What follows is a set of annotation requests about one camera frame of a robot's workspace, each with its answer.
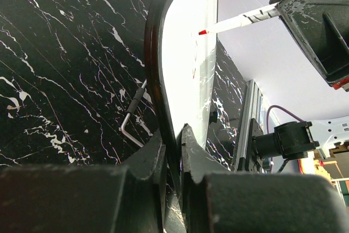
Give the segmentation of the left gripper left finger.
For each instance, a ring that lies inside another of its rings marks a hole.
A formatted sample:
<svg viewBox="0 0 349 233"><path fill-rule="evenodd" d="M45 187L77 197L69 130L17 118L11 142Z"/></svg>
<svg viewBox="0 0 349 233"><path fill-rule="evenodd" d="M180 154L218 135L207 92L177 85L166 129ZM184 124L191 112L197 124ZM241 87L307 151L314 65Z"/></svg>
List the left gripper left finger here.
<svg viewBox="0 0 349 233"><path fill-rule="evenodd" d="M166 146L156 132L119 165L1 171L1 232L162 232Z"/></svg>

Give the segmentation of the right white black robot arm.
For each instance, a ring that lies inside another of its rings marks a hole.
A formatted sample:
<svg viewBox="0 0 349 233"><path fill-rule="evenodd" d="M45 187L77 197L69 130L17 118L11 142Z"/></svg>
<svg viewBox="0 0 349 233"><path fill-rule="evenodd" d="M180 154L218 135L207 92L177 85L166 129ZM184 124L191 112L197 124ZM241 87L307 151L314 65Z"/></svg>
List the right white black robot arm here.
<svg viewBox="0 0 349 233"><path fill-rule="evenodd" d="M348 0L270 0L290 35L321 75L335 90L348 90ZM268 135L249 135L248 148L266 159L305 158L307 151L328 140L348 139L348 128L335 120L288 122Z"/></svg>

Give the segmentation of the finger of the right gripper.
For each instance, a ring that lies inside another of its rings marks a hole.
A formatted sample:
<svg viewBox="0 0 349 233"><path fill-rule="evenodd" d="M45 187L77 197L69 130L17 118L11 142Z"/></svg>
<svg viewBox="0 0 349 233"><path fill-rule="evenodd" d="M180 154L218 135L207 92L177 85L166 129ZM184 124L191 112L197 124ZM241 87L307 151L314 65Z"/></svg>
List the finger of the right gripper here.
<svg viewBox="0 0 349 233"><path fill-rule="evenodd" d="M348 0L269 0L312 66L348 91Z"/></svg>

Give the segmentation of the white whiteboard black frame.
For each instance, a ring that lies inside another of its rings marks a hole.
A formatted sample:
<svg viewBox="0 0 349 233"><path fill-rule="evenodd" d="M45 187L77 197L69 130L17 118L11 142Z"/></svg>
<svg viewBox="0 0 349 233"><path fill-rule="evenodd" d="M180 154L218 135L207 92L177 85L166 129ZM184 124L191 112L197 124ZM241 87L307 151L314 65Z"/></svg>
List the white whiteboard black frame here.
<svg viewBox="0 0 349 233"><path fill-rule="evenodd" d="M217 37L200 32L217 19L218 0L153 0L147 15L147 88L177 192L184 126L191 126L201 147L207 141Z"/></svg>

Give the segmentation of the red capped whiteboard marker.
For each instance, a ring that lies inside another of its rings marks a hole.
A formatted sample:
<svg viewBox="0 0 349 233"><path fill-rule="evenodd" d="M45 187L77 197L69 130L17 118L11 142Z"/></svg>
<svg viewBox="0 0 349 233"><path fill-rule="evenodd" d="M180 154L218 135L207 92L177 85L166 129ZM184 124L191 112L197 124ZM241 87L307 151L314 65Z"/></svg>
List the red capped whiteboard marker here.
<svg viewBox="0 0 349 233"><path fill-rule="evenodd" d="M280 16L280 12L277 9L278 2L267 5L262 8L254 9L227 20L223 20L208 26L206 29L199 31L199 35L220 33L228 31L238 27L248 26L254 23L258 23L264 20L268 20L277 16Z"/></svg>

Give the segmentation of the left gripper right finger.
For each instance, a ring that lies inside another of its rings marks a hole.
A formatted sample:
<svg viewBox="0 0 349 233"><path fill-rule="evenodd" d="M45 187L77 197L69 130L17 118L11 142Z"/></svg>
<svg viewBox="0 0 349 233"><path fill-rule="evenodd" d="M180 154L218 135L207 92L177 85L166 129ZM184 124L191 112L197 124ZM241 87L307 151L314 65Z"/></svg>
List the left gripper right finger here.
<svg viewBox="0 0 349 233"><path fill-rule="evenodd" d="M316 175L232 172L182 130L187 232L348 232L337 190Z"/></svg>

